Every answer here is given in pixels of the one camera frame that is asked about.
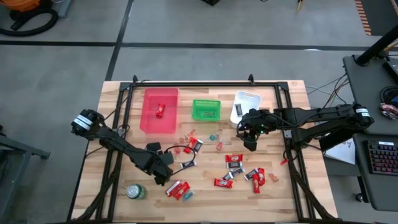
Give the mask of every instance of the black floor line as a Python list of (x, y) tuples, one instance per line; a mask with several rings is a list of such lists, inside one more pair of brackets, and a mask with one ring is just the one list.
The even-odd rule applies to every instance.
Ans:
[(124, 33), (126, 33), (127, 23), (129, 22), (130, 12), (134, 0), (129, 0), (127, 3), (126, 11), (124, 12), (123, 21), (120, 26), (118, 39), (116, 41), (116, 46), (113, 49), (111, 61), (109, 63), (108, 71), (106, 71), (105, 81), (111, 81), (113, 76), (113, 71), (116, 66), (116, 61), (118, 60), (119, 51), (122, 45)]
[(121, 47), (169, 49), (258, 49), (258, 50), (334, 50), (365, 51), (361, 46), (273, 45), (273, 44), (173, 44), (173, 43), (122, 43)]
[(67, 46), (67, 47), (114, 47), (115, 42), (65, 42), (65, 41), (20, 41), (0, 40), (0, 45)]

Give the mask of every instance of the wooden table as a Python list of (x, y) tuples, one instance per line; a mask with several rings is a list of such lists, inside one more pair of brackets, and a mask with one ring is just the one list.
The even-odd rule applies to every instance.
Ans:
[[(288, 81), (288, 83), (293, 107), (309, 109), (310, 104), (304, 82), (295, 80)], [(98, 111), (104, 116), (110, 114), (116, 106), (119, 84), (120, 82), (105, 82), (103, 85)], [(131, 144), (145, 148), (148, 142), (159, 141), (162, 149), (166, 149), (178, 142), (179, 138), (183, 137), (191, 129), (196, 129), (195, 137), (205, 143), (197, 155), (196, 162), (198, 165), (173, 176), (172, 180), (166, 183), (164, 187), (156, 185), (154, 176), (148, 176), (138, 170), (129, 158), (124, 156), (114, 222), (275, 222), (297, 220), (289, 170), (287, 165), (280, 165), (283, 160), (282, 153), (285, 149), (282, 133), (274, 131), (268, 135), (262, 135), (258, 141), (257, 151), (250, 152), (244, 148), (243, 142), (236, 137), (236, 130), (230, 126), (229, 121), (234, 96), (237, 91), (242, 90), (261, 95), (263, 97), (261, 109), (266, 108), (272, 111), (277, 107), (273, 88), (181, 87), (178, 90), (178, 125), (176, 133), (150, 135), (143, 133), (139, 129), (144, 90), (145, 88), (134, 90), (129, 115), (131, 130), (126, 138)], [(192, 120), (193, 99), (221, 100), (221, 120), (219, 122)], [(112, 120), (113, 118), (110, 117), (106, 121), (108, 126), (112, 125)], [(222, 141), (226, 144), (222, 153), (217, 152), (215, 149), (217, 142), (208, 140), (209, 135), (216, 133), (221, 134)], [(91, 142), (88, 152), (97, 147), (98, 142)], [(86, 158), (72, 218), (81, 215), (98, 193), (106, 151), (102, 149)], [(273, 183), (267, 176), (267, 182), (261, 187), (260, 194), (253, 193), (252, 183), (246, 182), (243, 175), (233, 179), (233, 189), (215, 187), (213, 185), (214, 179), (221, 178), (227, 173), (224, 161), (226, 154), (244, 154), (243, 166), (247, 172), (255, 167), (263, 167), (266, 172), (267, 170), (273, 170), (279, 177), (279, 181)], [(321, 152), (307, 148), (303, 150), (303, 157), (311, 190), (321, 204), (332, 215), (337, 216)], [(185, 153), (175, 155), (175, 162), (170, 167), (173, 170), (178, 170), (181, 162), (189, 161), (191, 158), (192, 155)], [(191, 185), (195, 191), (191, 201), (183, 203), (165, 195), (165, 190), (175, 180), (184, 180)], [(133, 183), (142, 184), (148, 189), (147, 199), (132, 200), (126, 196), (125, 188)], [(306, 210), (303, 193), (300, 193), (303, 209)], [(104, 209), (108, 209), (108, 200), (105, 201)]]

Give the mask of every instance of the white paper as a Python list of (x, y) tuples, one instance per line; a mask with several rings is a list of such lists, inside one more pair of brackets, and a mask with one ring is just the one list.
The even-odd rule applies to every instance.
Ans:
[(353, 139), (351, 138), (327, 150), (325, 156), (355, 165), (355, 144)]

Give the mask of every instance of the gaming keyboard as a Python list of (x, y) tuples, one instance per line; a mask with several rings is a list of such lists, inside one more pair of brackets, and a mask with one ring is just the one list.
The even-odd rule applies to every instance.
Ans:
[(372, 174), (398, 175), (398, 145), (393, 142), (365, 141)]

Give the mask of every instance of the red plastic bin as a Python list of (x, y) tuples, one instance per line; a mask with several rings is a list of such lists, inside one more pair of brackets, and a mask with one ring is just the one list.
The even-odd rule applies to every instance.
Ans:
[[(147, 134), (173, 134), (177, 127), (176, 88), (148, 88), (145, 90), (139, 128)], [(156, 117), (159, 104), (164, 104), (163, 117)]]

